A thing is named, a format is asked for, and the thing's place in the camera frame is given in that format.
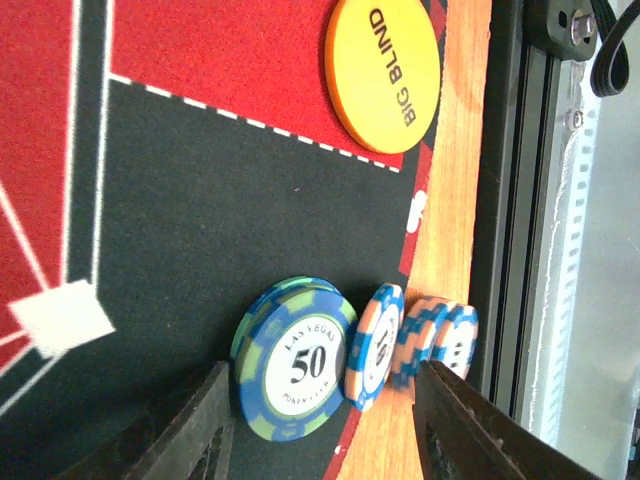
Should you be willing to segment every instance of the yellow dealer button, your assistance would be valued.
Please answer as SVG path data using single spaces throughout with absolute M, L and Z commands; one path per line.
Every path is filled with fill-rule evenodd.
M 405 152 L 429 128 L 440 58 L 419 0 L 340 0 L 327 31 L 325 69 L 340 121 L 366 148 Z

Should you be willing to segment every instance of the felt game mat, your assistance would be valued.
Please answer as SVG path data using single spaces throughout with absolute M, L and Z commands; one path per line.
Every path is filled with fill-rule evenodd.
M 446 3 L 423 3 L 444 62 Z M 334 4 L 5 2 L 2 475 L 61 471 L 227 359 L 279 280 L 326 278 L 359 312 L 406 287 L 437 113 L 405 154 L 348 136 L 324 87 Z M 229 478 L 337 475 L 349 413 L 288 444 L 240 419 Z

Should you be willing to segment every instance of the wooden surface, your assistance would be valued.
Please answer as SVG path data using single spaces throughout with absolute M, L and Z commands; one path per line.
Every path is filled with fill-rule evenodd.
M 490 17 L 491 0 L 450 1 L 440 123 L 408 303 L 421 294 L 468 298 Z M 387 387 L 362 415 L 338 478 L 422 478 L 410 399 Z

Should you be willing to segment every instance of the white line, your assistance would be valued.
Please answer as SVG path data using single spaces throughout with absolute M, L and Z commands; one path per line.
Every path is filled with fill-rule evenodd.
M 109 115 L 109 72 L 113 46 L 113 2 L 107 0 L 105 18 L 104 59 L 102 63 L 102 98 L 100 99 L 100 130 L 98 134 L 98 167 L 96 171 L 96 208 L 93 217 L 93 251 L 91 253 L 91 284 L 98 290 L 100 271 L 100 239 L 102 237 L 102 202 L 104 196 L 104 162 L 107 152 L 107 118 Z
M 64 354 L 59 355 L 57 357 L 53 357 L 51 360 L 49 360 L 47 363 L 45 363 L 42 368 L 40 370 L 38 370 L 33 377 L 31 377 L 29 380 L 27 380 L 25 382 L 24 385 L 22 385 L 22 387 L 20 387 L 18 390 L 16 390 L 16 392 L 11 395 L 6 402 L 4 402 L 2 404 L 2 406 L 0 407 L 0 417 L 2 417 L 2 415 L 4 415 L 5 413 L 7 413 L 7 410 L 9 410 L 18 400 L 20 400 L 20 398 L 27 393 L 31 387 L 33 387 L 38 380 L 40 380 L 45 373 L 47 373 L 49 370 L 51 370 L 53 368 L 53 366 L 58 363 L 62 357 L 64 356 Z
M 11 360 L 9 360 L 9 362 L 5 363 L 2 368 L 0 368 L 0 378 L 2 378 L 5 373 L 11 370 L 11 367 L 22 360 L 33 348 L 35 348 L 35 345 L 33 343 L 28 343 L 24 347 L 22 347 L 22 350 L 20 350 Z
M 115 80 L 116 82 L 124 83 L 125 85 L 131 85 L 131 79 L 127 77 L 123 77 L 122 75 L 118 75 L 117 73 L 111 72 L 109 74 L 111 80 Z
M 218 115 L 222 115 L 223 117 L 232 118 L 233 120 L 238 119 L 238 115 L 233 112 L 229 112 L 228 110 L 223 110 L 222 108 L 216 108 L 216 112 L 218 112 Z
M 290 137 L 291 136 L 291 132 L 288 132 L 288 131 L 283 130 L 283 129 L 278 128 L 278 127 L 273 127 L 273 131 L 276 132 L 278 135 L 282 135 L 284 137 Z
M 182 101 L 187 105 L 191 105 L 192 107 L 202 108 L 203 110 L 207 108 L 207 106 L 204 103 L 198 102 L 197 100 L 193 100 L 192 98 L 184 97 Z
M 0 347 L 7 345 L 9 343 L 15 342 L 16 340 L 24 337 L 25 335 L 27 335 L 26 330 L 18 330 L 17 332 L 13 332 L 13 333 L 10 333 L 9 335 L 5 335 L 4 337 L 0 338 Z
M 145 85 L 144 88 L 149 93 L 155 93 L 156 95 L 161 95 L 163 97 L 171 98 L 171 92 L 163 90 L 162 88 L 154 87 L 153 85 Z
M 16 211 L 13 209 L 13 205 L 11 204 L 11 200 L 9 200 L 9 195 L 7 191 L 4 189 L 4 184 L 2 180 L 0 180 L 0 205 L 4 210 L 4 214 L 9 221 L 9 225 L 11 225 L 11 229 L 13 230 L 16 239 L 18 240 L 18 244 L 20 245 L 20 249 L 24 256 L 27 259 L 27 263 L 31 268 L 31 272 L 36 277 L 36 280 L 40 284 L 40 288 L 42 290 L 49 290 L 49 282 L 47 281 L 47 277 L 42 270 L 42 266 L 36 257 L 33 248 L 31 248 L 31 243 L 29 243 L 29 239 L 27 235 L 24 233 L 24 229 L 22 228 L 22 224 L 18 219 L 18 215 Z
M 252 119 L 250 119 L 250 118 L 247 118 L 247 123 L 248 123 L 249 125 L 252 125 L 252 126 L 254 126 L 254 127 L 258 127 L 258 128 L 264 128 L 264 127 L 266 127 L 266 125 L 265 125 L 264 123 L 259 122 L 259 121 L 257 121 L 257 120 L 252 120 Z
M 71 58 L 69 60 L 69 103 L 67 104 L 67 138 L 64 158 L 64 187 L 62 195 L 62 242 L 60 243 L 60 283 L 67 281 L 69 264 L 69 235 L 71 232 L 71 188 L 76 138 L 76 104 L 78 90 L 78 59 L 80 58 L 80 17 L 82 0 L 73 0 L 71 16 Z

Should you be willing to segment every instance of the black strap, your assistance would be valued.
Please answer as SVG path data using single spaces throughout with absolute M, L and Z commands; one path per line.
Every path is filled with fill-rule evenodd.
M 591 71 L 591 88 L 598 97 L 617 95 L 629 82 L 629 57 L 622 38 L 640 14 L 640 0 L 634 0 L 618 20 L 607 0 L 591 0 L 591 6 L 602 39 Z

